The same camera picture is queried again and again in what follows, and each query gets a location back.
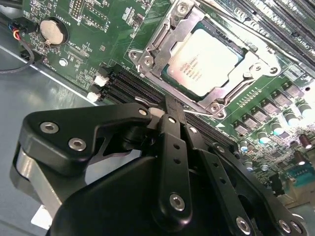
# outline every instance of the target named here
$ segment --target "chip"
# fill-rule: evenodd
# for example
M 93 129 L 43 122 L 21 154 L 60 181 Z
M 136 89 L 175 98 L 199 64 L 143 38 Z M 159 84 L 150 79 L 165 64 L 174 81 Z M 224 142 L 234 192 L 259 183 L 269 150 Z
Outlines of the chip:
M 238 60 L 223 43 L 203 29 L 197 29 L 177 49 L 167 74 L 196 95 L 204 96 L 228 81 L 228 73 Z
M 289 85 L 284 90 L 288 94 L 290 94 L 292 97 L 302 97 L 302 96 L 304 96 L 304 93 L 294 84 Z
M 243 125 L 241 124 L 237 124 L 234 129 L 236 130 L 236 132 L 238 132 L 241 135 L 244 135 L 248 132 L 247 128 L 245 128 Z
M 264 114 L 263 112 L 261 112 L 261 111 L 255 112 L 252 116 L 255 117 L 255 118 L 256 118 L 258 121 L 260 121 L 260 122 L 264 122 L 264 121 L 268 118 L 268 116 L 265 115 L 265 114 Z
M 276 152 L 272 153 L 271 155 L 273 157 L 277 158 L 277 157 L 281 157 L 282 154 L 280 152 L 276 151 Z
M 245 119 L 244 124 L 247 125 L 250 129 L 255 129 L 255 127 L 258 125 L 258 123 L 251 118 Z
M 290 135 L 286 132 L 284 132 L 283 134 L 279 135 L 281 138 L 286 139 L 287 137 L 289 137 Z
M 280 110 L 269 101 L 264 102 L 261 107 L 269 114 L 278 113 Z
M 279 93 L 274 97 L 274 100 L 280 105 L 280 106 L 289 106 L 292 104 L 292 102 L 284 96 L 282 93 Z

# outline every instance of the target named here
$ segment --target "black plastic bracket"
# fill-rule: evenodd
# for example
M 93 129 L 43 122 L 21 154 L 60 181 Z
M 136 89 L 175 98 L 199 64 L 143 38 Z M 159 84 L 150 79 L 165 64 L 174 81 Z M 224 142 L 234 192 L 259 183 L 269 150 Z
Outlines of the black plastic bracket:
M 58 126 L 57 133 L 40 129 L 47 121 Z M 149 111 L 137 103 L 36 112 L 25 117 L 19 143 L 28 156 L 62 175 L 74 176 L 83 172 L 96 154 L 97 138 L 133 125 L 145 127 L 150 121 Z M 68 143 L 72 138 L 83 140 L 86 148 L 71 149 Z

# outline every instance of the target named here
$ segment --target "motherboard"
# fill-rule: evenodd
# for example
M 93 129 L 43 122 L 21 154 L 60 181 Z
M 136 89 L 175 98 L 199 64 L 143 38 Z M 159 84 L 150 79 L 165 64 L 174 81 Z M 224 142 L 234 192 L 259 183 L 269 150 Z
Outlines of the motherboard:
M 210 127 L 237 143 L 261 182 L 315 181 L 307 155 L 315 145 L 315 2 L 207 3 L 301 63 L 194 0 L 24 0 L 38 31 L 23 38 L 93 102 L 158 103 L 171 94 L 195 111 L 187 119 L 204 136 Z

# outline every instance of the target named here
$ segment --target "black cable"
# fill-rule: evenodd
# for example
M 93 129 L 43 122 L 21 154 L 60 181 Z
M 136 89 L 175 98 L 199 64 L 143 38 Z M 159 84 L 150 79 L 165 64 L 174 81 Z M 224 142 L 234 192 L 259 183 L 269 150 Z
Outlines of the black cable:
M 30 54 L 30 60 L 28 61 L 28 63 L 26 63 L 25 65 L 21 66 L 20 68 L 9 69 L 9 70 L 0 70 L 0 74 L 11 74 L 11 73 L 20 72 L 20 71 L 25 70 L 26 68 L 28 68 L 35 61 L 35 55 L 34 55 L 33 51 L 31 50 L 31 48 L 28 46 L 28 44 L 22 39 L 19 42 L 27 50 L 27 52 Z
M 12 1 L 12 0 L 0 0 L 0 5 L 22 9 L 23 4 L 19 1 Z

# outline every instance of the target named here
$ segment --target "black dimm slot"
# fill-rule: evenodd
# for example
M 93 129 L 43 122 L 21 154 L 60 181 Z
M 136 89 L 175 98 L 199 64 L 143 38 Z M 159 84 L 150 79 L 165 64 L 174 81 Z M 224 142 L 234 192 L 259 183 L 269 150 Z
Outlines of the black dimm slot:
M 313 9 L 315 9 L 315 1 L 314 0 L 305 0 L 306 2 L 308 2 Z
M 246 3 L 244 3 L 244 1 L 242 1 L 243 3 L 241 3 L 242 0 L 232 0 L 232 2 L 239 8 L 241 9 L 244 13 L 246 13 L 248 16 L 251 16 L 252 19 L 254 19 L 254 14 L 251 12 L 250 7 L 247 6 Z M 300 61 L 306 63 L 307 65 L 309 65 L 311 67 L 311 69 L 315 70 L 315 64 L 313 62 L 313 60 L 311 58 L 309 58 L 307 55 L 305 55 L 303 53 L 303 51 L 295 46 L 292 43 L 292 40 L 287 37 L 287 36 L 283 36 L 279 30 L 277 30 L 273 24 L 274 22 L 272 22 L 269 18 L 267 18 L 267 20 L 264 17 L 264 13 L 260 12 L 259 14 L 260 16 L 260 21 L 257 22 L 264 30 L 266 30 L 273 38 L 276 39 L 276 41 L 280 42 L 283 49 L 285 49 L 286 51 L 292 52 L 293 55 L 298 58 Z
M 114 82 L 110 84 L 105 97 L 114 103 L 135 102 L 135 96 L 142 97 L 152 103 L 159 103 L 164 97 L 160 91 L 142 83 L 140 79 L 129 78 L 126 74 L 118 73 L 113 79 Z M 187 123 L 200 131 L 206 144 L 218 142 L 230 148 L 236 145 L 231 139 L 225 137 L 197 116 L 186 114 L 186 119 Z
M 228 146 L 233 146 L 235 143 L 227 138 L 224 137 L 223 134 L 213 129 L 211 126 L 206 124 L 204 121 L 202 121 L 200 118 L 198 118 L 195 115 L 192 114 L 185 114 L 186 121 L 188 124 L 198 127 L 199 132 L 201 133 L 202 137 L 206 140 L 207 144 L 209 145 L 211 143 L 211 139 L 209 138 L 209 133 L 211 133 L 212 140 L 215 139 L 218 143 L 227 143 Z
M 149 92 L 151 92 L 151 90 L 153 90 L 154 88 L 145 84 L 145 83 L 140 83 L 141 80 L 138 79 L 137 77 L 132 78 L 132 79 L 128 79 L 129 77 L 134 77 L 133 75 L 129 74 L 129 75 L 125 75 L 123 73 L 120 73 L 119 78 L 125 80 L 126 83 L 128 83 L 129 85 L 137 88 L 138 90 L 142 91 L 143 93 L 149 94 Z M 162 96 L 156 96 L 152 94 L 152 99 L 155 101 L 161 101 L 163 98 Z
M 300 30 L 302 32 L 300 33 L 300 35 L 303 36 L 304 39 L 309 38 L 308 43 L 311 44 L 312 47 L 315 46 L 315 31 L 303 21 L 298 22 L 294 19 L 294 17 L 290 16 L 289 14 L 298 17 L 289 7 L 287 7 L 283 3 L 277 3 L 275 1 L 275 5 L 273 5 L 271 9 L 274 10 L 274 12 L 277 13 L 293 29 L 295 29 L 296 31 Z
M 305 0 L 295 0 L 295 3 L 297 3 L 297 5 L 299 5 L 305 11 L 305 13 L 309 15 L 310 18 L 315 19 L 315 9 L 308 2 Z

